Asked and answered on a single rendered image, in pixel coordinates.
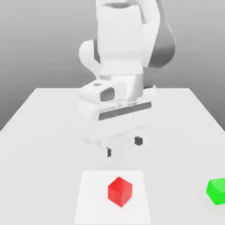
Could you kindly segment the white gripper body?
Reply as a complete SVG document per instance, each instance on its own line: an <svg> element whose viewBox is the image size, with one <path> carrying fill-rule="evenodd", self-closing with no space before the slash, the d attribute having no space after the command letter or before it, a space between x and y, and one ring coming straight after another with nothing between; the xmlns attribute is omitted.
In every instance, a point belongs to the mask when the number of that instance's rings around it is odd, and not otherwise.
<svg viewBox="0 0 225 225"><path fill-rule="evenodd" d="M83 141L94 143L149 125L151 117L151 102L118 108L112 102L95 104L82 101L77 109L77 129Z"/></svg>

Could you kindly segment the small red cube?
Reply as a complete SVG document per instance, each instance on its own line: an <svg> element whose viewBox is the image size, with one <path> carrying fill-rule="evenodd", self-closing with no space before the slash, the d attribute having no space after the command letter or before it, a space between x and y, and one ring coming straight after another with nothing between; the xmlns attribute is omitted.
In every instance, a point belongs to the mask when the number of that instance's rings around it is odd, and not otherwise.
<svg viewBox="0 0 225 225"><path fill-rule="evenodd" d="M133 185L121 177L117 177L108 186L108 199L123 207L132 197Z"/></svg>

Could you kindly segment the small green cube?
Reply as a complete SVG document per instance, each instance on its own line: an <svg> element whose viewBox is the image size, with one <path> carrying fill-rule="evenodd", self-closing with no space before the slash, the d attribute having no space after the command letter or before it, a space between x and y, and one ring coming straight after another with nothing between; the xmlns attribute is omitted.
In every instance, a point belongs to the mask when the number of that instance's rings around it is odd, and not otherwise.
<svg viewBox="0 0 225 225"><path fill-rule="evenodd" d="M215 205L225 204L225 178L209 180L206 193Z"/></svg>

